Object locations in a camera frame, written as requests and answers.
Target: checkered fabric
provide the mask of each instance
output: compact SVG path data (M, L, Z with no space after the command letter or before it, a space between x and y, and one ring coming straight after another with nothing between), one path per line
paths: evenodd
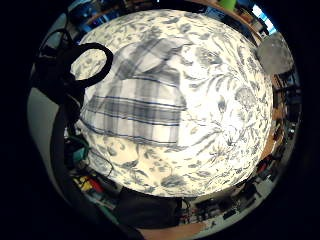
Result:
M106 79L109 91L96 91L81 120L99 134L176 145L186 101L179 90L179 72L166 62L188 43L183 38L152 39L120 49Z

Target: white floral tablecloth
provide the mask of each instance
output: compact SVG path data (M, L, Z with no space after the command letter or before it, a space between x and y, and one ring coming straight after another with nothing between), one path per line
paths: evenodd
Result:
M77 125L92 148L90 166L113 181L150 195L201 196L248 178L266 144L272 86L256 47L227 25L176 10L117 18L89 32L81 43L98 42L115 53L130 43L172 37L192 42L168 62L179 71L187 103L177 147L136 143L97 134L81 121ZM103 53L90 50L73 64L72 72L85 79L103 61ZM107 78L86 90L84 106L96 91L108 90Z

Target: green object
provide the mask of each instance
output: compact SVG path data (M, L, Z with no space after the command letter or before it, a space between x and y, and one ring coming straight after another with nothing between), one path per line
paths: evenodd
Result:
M223 7L224 9L227 9L229 11L233 11L234 7L236 6L237 0L221 0L219 2L219 5Z
M98 205L98 207L104 213L104 215L106 215L106 217L111 220L111 222L113 222L115 225L119 225L119 222L116 219L116 217L113 216L113 214L106 207L103 207L101 205Z

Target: yellow object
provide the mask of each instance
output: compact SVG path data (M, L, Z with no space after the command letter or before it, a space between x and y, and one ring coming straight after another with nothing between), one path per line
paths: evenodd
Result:
M90 182L88 181L88 177L84 176L80 178L80 181L78 179L73 179L73 181L78 185L78 187L81 189L81 191L88 191L92 188Z

